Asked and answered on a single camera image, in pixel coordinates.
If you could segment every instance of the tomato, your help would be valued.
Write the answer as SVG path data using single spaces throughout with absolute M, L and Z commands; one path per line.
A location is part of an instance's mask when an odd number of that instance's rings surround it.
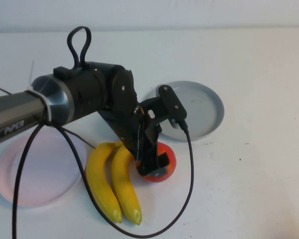
M 162 176 L 160 178 L 156 178 L 153 176 L 144 177 L 145 180 L 150 181 L 150 182 L 156 182 L 156 183 L 162 182 L 162 181 L 166 180 L 167 178 L 169 178 L 173 174 L 173 172 L 176 168 L 175 153 L 168 145 L 158 142 L 157 143 L 157 151 L 158 151 L 158 155 L 167 153 L 167 156 L 169 159 L 169 166 L 167 167 L 167 174 L 165 174 L 164 176 Z

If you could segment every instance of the banana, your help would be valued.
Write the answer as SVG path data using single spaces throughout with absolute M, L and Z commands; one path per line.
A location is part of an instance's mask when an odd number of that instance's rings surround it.
M 142 211 L 129 174 L 129 165 L 133 158 L 124 145 L 118 149 L 112 162 L 112 182 L 125 216 L 139 225 Z
M 114 223 L 122 222 L 122 211 L 106 179 L 104 166 L 113 150 L 122 144 L 122 142 L 99 144 L 86 164 L 86 178 L 93 197 L 104 214 Z

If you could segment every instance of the white tabletop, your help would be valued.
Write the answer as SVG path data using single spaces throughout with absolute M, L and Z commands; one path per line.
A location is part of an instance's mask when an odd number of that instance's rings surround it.
M 72 67 L 66 37 L 0 34 L 0 87 L 25 90 L 32 60 L 33 78 Z M 84 33 L 75 41 L 79 49 Z M 158 238 L 299 239 L 299 28 L 94 32 L 86 59 L 131 69 L 139 100 L 160 83 L 189 80 L 210 87 L 224 103 L 221 126 L 193 143 L 189 205 Z M 93 144 L 115 139 L 97 113 L 67 127 Z M 0 144 L 0 155 L 16 138 Z M 120 226 L 137 234 L 167 225 L 188 192 L 188 147 L 162 140 L 178 165 L 159 184 L 133 176 L 143 221 Z M 17 228 L 20 239 L 128 238 L 100 217 L 83 183 L 49 206 L 20 208 Z M 10 234 L 11 204 L 0 195 L 0 239 Z

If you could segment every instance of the robotic arm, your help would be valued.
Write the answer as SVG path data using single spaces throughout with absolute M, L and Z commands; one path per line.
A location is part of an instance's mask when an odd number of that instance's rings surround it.
M 80 29 L 86 30 L 87 40 L 79 61 L 72 37 Z M 173 89 L 162 85 L 157 97 L 139 103 L 131 71 L 120 65 L 85 62 L 91 43 L 87 27 L 74 29 L 67 43 L 74 57 L 72 69 L 57 67 L 53 74 L 36 78 L 32 89 L 0 97 L 0 142 L 42 120 L 65 125 L 98 112 L 134 155 L 140 175 L 165 175 L 169 159 L 167 154 L 157 155 L 159 123 L 169 119 L 185 127 L 187 116 Z

